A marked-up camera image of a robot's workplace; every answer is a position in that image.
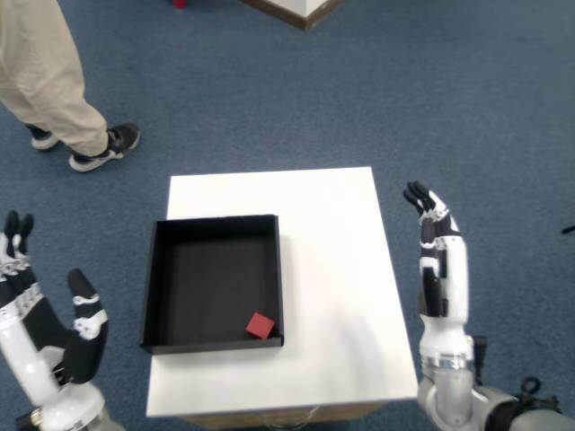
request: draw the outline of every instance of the white sole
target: white sole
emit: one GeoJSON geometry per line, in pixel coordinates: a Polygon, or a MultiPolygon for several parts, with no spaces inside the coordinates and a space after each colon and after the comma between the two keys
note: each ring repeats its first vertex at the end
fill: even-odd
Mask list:
{"type": "Polygon", "coordinates": [[[110,160],[117,160],[117,159],[122,159],[125,155],[128,155],[129,153],[131,153],[131,151],[137,147],[137,143],[140,141],[140,133],[137,132],[137,136],[136,136],[136,140],[134,141],[134,144],[132,144],[130,146],[130,148],[127,150],[126,153],[119,153],[114,155],[113,157],[109,158],[109,159],[101,159],[101,160],[94,160],[92,163],[89,164],[80,164],[77,163],[74,156],[70,155],[70,158],[68,159],[68,164],[70,165],[70,167],[75,170],[76,172],[89,172],[89,171],[93,171],[94,169],[98,169],[100,166],[102,166],[103,164],[109,162],[110,160]]]}
{"type": "Polygon", "coordinates": [[[56,146],[58,142],[60,142],[60,140],[54,135],[50,135],[50,137],[46,139],[36,139],[33,137],[31,140],[32,146],[38,151],[48,151],[56,146]]]}

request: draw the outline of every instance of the leg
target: leg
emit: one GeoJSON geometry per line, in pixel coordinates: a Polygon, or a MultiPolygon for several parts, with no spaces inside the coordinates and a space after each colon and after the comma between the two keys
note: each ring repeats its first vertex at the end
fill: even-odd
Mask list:
{"type": "Polygon", "coordinates": [[[3,0],[0,29],[0,67],[43,119],[36,126],[80,154],[104,152],[106,121],[84,99],[80,58],[57,1],[3,0]]]}
{"type": "Polygon", "coordinates": [[[24,124],[32,124],[37,128],[48,128],[42,116],[34,109],[22,92],[16,88],[6,75],[0,63],[0,101],[12,114],[24,124]]]}

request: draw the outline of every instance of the white table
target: white table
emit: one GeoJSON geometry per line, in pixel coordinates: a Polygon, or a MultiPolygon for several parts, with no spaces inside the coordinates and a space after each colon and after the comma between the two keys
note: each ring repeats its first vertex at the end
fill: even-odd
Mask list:
{"type": "Polygon", "coordinates": [[[279,216],[283,347],[154,356],[149,417],[417,393],[370,168],[174,176],[168,219],[279,216]]]}

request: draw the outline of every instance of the black sneaker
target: black sneaker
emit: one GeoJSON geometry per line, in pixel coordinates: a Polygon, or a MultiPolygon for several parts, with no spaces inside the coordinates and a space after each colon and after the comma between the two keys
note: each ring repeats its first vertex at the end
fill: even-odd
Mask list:
{"type": "Polygon", "coordinates": [[[58,142],[57,137],[55,137],[52,132],[47,132],[41,128],[37,128],[32,124],[27,124],[26,127],[32,132],[32,146],[40,151],[47,151],[50,148],[54,148],[58,142]]]}
{"type": "Polygon", "coordinates": [[[140,140],[140,131],[135,124],[126,123],[108,130],[108,148],[102,154],[89,156],[79,153],[70,155],[70,167],[78,172],[92,171],[113,159],[121,159],[140,140]]]}

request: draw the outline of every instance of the black tray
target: black tray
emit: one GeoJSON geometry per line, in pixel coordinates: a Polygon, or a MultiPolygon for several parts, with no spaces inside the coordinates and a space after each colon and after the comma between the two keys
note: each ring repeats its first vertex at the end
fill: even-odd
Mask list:
{"type": "Polygon", "coordinates": [[[276,215],[156,222],[140,346],[158,355],[284,343],[276,215]],[[254,312],[276,327],[245,331],[254,312]]]}

